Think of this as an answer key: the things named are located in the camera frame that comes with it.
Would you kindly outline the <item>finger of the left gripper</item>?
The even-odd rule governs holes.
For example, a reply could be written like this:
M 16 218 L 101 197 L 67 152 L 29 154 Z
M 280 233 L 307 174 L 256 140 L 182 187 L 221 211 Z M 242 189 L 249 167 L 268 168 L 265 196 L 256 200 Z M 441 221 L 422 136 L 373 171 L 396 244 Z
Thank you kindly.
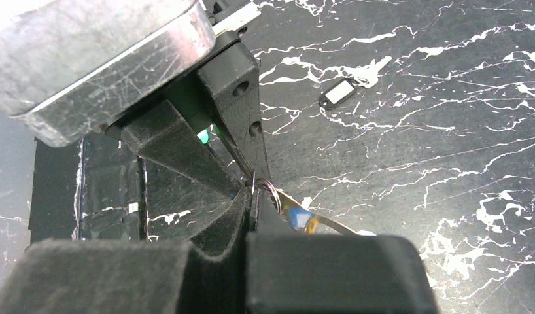
M 120 119 L 120 138 L 132 152 L 219 194 L 234 198 L 243 186 L 198 133 L 214 125 L 209 101 L 159 100 Z
M 260 66 L 236 31 L 221 34 L 197 69 L 220 138 L 244 176 L 271 179 L 262 133 Z

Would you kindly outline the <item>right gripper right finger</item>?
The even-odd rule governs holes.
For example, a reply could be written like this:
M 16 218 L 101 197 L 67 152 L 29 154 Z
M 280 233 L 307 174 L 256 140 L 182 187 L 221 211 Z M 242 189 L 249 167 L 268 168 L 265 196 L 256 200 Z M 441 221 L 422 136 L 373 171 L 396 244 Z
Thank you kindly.
M 395 235 L 307 235 L 262 190 L 247 236 L 249 313 L 437 313 L 424 264 Z

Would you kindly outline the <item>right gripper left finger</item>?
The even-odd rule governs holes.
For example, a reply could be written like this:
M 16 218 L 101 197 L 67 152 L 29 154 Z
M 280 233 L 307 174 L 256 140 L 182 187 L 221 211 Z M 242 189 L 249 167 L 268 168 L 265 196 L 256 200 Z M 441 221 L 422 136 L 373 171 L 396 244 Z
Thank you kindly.
M 60 241 L 28 247 L 0 291 L 0 313 L 244 313 L 242 188 L 184 241 Z

